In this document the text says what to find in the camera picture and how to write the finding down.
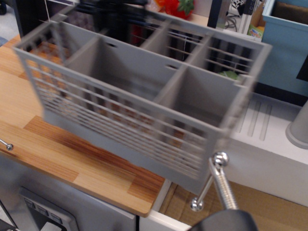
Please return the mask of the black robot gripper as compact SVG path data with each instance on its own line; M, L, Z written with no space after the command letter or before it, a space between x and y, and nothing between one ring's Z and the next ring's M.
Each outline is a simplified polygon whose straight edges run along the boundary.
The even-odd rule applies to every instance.
M146 0L81 0L77 11L90 14L94 31L108 29L111 33L125 34L146 25Z

